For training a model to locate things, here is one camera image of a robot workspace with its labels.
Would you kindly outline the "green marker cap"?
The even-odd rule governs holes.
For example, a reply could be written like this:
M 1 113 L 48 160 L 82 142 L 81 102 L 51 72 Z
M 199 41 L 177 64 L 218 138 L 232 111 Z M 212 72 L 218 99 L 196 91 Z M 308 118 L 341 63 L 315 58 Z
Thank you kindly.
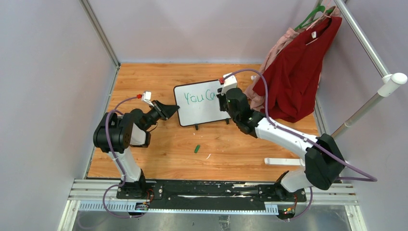
M 198 153 L 200 147 L 201 147 L 200 145 L 197 145 L 197 146 L 195 147 L 195 149 L 194 149 L 194 153 L 195 153 L 195 154 Z

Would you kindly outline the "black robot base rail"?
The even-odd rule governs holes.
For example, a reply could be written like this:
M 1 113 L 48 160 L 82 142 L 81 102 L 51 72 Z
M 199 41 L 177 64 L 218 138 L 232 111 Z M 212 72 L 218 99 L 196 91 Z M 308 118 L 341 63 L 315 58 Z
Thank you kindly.
M 74 211 L 118 217 L 144 214 L 273 215 L 291 219 L 313 205 L 358 205 L 351 184 L 305 188 L 279 198 L 272 182 L 149 180 L 143 192 L 117 180 L 75 180 L 68 196 Z

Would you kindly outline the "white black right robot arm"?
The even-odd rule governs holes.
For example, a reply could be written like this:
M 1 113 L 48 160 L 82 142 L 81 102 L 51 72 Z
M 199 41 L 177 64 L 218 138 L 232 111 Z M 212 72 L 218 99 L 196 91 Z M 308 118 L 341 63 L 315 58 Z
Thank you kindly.
M 344 169 L 344 158 L 328 134 L 319 137 L 284 126 L 250 108 L 240 88 L 217 90 L 220 110 L 227 112 L 238 129 L 254 138 L 270 141 L 296 154 L 304 167 L 285 171 L 272 186 L 272 195 L 287 201 L 303 188 L 327 190 Z

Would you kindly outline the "white whiteboard black frame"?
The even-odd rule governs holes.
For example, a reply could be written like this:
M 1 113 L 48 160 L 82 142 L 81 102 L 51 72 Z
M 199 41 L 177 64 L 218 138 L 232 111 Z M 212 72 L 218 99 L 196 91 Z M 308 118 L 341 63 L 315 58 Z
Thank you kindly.
M 179 124 L 182 127 L 224 121 L 230 123 L 227 112 L 221 111 L 217 90 L 221 88 L 218 80 L 178 85 L 173 88 L 178 109 Z

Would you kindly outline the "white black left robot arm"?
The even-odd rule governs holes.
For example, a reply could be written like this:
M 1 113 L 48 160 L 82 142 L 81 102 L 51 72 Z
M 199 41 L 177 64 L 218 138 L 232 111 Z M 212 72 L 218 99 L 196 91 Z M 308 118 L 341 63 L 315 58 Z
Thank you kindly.
M 154 100 L 148 112 L 133 109 L 120 115 L 114 109 L 105 113 L 93 134 L 94 146 L 108 154 L 121 174 L 117 198 L 142 199 L 151 196 L 146 178 L 131 153 L 132 147 L 147 148 L 151 141 L 151 127 L 159 120 L 170 119 L 179 109 Z

